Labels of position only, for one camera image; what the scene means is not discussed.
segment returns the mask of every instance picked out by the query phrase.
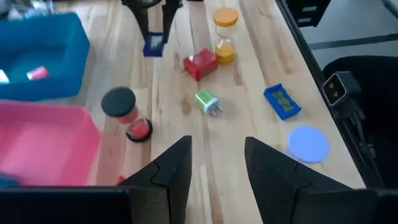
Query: light wood surface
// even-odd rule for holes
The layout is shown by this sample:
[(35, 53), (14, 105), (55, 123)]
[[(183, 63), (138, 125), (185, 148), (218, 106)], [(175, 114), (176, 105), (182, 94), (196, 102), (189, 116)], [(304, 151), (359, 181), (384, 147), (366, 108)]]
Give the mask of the light wood surface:
[[(364, 183), (322, 100), (274, 0), (205, 0), (186, 2), (177, 11), (163, 58), (144, 58), (143, 38), (132, 12), (119, 1), (63, 2), (61, 11), (75, 11), (91, 42), (85, 80), (76, 98), (59, 103), (83, 105), (103, 131), (89, 184), (114, 185), (163, 153), (184, 135), (193, 136), (193, 173), (186, 223), (262, 223), (244, 161), (244, 139), (254, 136), (286, 151), (286, 137), (297, 125), (323, 131), (330, 156), (308, 165), (353, 188)], [(217, 36), (214, 11), (223, 6), (239, 11), (234, 41), (236, 63), (195, 82), (182, 73), (182, 60)], [(162, 30), (160, 4), (149, 10), (151, 31)], [(262, 95), (282, 83), (302, 107), (281, 121)], [(125, 130), (107, 118), (100, 101), (114, 86), (129, 86), (141, 111), (152, 120), (152, 139), (134, 144)], [(201, 88), (219, 99), (223, 114), (203, 115), (193, 97)]]

